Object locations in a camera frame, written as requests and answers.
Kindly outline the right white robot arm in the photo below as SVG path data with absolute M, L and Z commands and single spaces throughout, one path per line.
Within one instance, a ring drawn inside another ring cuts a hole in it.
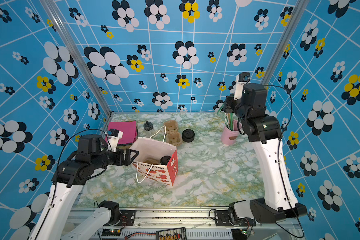
M 307 214 L 292 190 L 282 150 L 282 130 L 276 117 L 266 114 L 267 89 L 260 84 L 238 83 L 225 100 L 224 111 L 238 117 L 238 129 L 256 152 L 264 182 L 264 197 L 249 202 L 261 224 L 275 224 Z

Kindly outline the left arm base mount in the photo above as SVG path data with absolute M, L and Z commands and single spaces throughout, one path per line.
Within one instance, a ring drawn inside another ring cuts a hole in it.
M 136 218 L 136 212 L 135 210 L 120 210 L 120 213 L 118 214 L 118 219 L 113 220 L 111 219 L 109 223 L 104 224 L 104 227 L 113 227 L 113 226 L 133 226 L 134 221 Z

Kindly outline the pink paper napkin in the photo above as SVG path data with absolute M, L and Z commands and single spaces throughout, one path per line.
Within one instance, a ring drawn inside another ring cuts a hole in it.
M 119 140 L 119 146 L 132 145 L 138 139 L 138 127 L 136 121 L 129 122 L 110 122 L 108 124 L 108 131 L 111 129 L 119 130 L 123 133 Z

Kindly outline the single pulp cup carrier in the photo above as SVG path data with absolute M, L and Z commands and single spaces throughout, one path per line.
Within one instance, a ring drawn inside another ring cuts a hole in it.
M 161 164 L 160 160 L 151 159 L 151 158 L 145 159 L 144 163 L 150 164 L 150 165 L 160 165 Z

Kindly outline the white red paper gift bag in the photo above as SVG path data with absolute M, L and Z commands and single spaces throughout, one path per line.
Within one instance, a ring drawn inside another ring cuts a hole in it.
M 131 150 L 139 151 L 139 155 L 133 161 L 136 168 L 136 180 L 140 184 L 149 179 L 167 186 L 173 186 L 179 170 L 177 147 L 165 142 L 150 138 L 138 138 L 131 146 Z M 145 159 L 160 160 L 163 156 L 171 156 L 170 162 L 164 165 L 150 165 L 144 163 Z

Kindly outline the black cup lid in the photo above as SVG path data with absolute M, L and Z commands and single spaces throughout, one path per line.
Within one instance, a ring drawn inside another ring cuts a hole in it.
M 160 159 L 160 164 L 166 166 L 171 160 L 171 156 L 163 156 Z

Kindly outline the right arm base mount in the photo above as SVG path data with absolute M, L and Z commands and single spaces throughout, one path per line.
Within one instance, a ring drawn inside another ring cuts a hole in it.
M 234 221 L 228 210 L 216 210 L 211 209 L 208 213 L 211 220 L 215 222 L 217 227 L 244 227 L 250 228 L 257 225 L 256 221 L 252 218 L 244 218 L 241 220 Z

